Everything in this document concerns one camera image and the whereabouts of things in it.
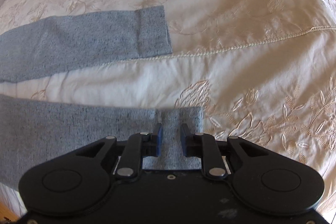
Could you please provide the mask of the grey blue speckled pants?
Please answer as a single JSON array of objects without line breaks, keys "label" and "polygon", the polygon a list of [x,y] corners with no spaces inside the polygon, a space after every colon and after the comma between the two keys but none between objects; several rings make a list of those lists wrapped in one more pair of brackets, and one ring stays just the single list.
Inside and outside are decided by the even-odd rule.
[{"label": "grey blue speckled pants", "polygon": [[[50,16],[1,35],[1,80],[17,83],[111,61],[171,54],[162,6],[136,11]],[[182,159],[179,127],[201,131],[203,110],[125,109],[1,96],[1,183],[18,188],[33,166],[106,136],[120,140],[163,125],[163,154],[147,169],[196,169]]]}]

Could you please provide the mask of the cream embroidered bedspread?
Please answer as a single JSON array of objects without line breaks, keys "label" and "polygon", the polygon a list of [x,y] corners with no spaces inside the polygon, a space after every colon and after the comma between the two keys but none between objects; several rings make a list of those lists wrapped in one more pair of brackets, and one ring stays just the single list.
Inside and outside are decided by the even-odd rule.
[{"label": "cream embroidered bedspread", "polygon": [[317,170],[335,223],[335,0],[6,0],[1,32],[49,16],[163,6],[173,52],[19,84],[3,95],[112,107],[200,106],[236,135]]}]

